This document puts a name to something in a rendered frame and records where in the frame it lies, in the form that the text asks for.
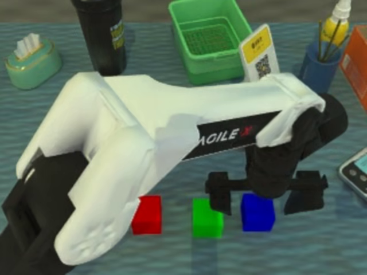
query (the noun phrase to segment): orange box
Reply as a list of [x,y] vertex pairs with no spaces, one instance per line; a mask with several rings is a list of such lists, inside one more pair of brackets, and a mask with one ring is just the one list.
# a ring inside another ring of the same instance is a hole
[[367,111],[367,26],[353,28],[340,68]]

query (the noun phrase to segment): tissue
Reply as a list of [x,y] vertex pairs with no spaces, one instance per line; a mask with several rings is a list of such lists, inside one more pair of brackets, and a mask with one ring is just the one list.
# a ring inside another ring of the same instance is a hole
[[14,51],[14,54],[19,59],[23,59],[36,52],[40,46],[40,35],[30,33],[28,36],[17,42],[17,49]]

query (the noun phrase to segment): green basket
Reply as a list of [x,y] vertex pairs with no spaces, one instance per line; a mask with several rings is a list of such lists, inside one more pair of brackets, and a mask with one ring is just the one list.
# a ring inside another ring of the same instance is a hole
[[169,12],[192,84],[244,76],[238,47],[252,30],[236,0],[176,0]]

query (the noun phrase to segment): blue-gray tabletop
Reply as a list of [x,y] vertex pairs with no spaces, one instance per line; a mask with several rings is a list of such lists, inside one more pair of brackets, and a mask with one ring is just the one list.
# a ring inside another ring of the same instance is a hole
[[[292,72],[302,62],[305,46],[317,24],[270,24],[280,68]],[[77,72],[92,70],[78,25],[0,24],[0,56],[14,50],[30,32],[53,40],[62,54],[60,73],[39,88],[19,91],[0,66],[0,202],[16,182],[15,164],[61,88]],[[126,26],[128,66],[125,74],[149,74],[158,81],[189,86],[174,47],[169,23]],[[366,274],[367,207],[338,179],[337,167],[366,146],[367,115],[341,72],[331,87],[349,115],[349,129],[340,138],[300,163],[329,179],[322,210],[284,216],[287,196],[275,200],[276,224],[270,233],[244,233],[239,203],[233,196],[233,216],[225,217],[222,239],[193,239],[193,198],[206,197],[210,171],[244,177],[244,154],[226,152],[185,162],[152,191],[162,196],[163,233],[133,236],[130,232],[109,253],[78,266],[73,275],[299,275]],[[6,225],[0,214],[0,230]]]

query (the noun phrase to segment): calculator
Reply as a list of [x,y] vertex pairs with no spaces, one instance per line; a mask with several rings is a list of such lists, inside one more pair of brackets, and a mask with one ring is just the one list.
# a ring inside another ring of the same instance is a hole
[[367,147],[339,168],[339,175],[361,198],[367,201]]

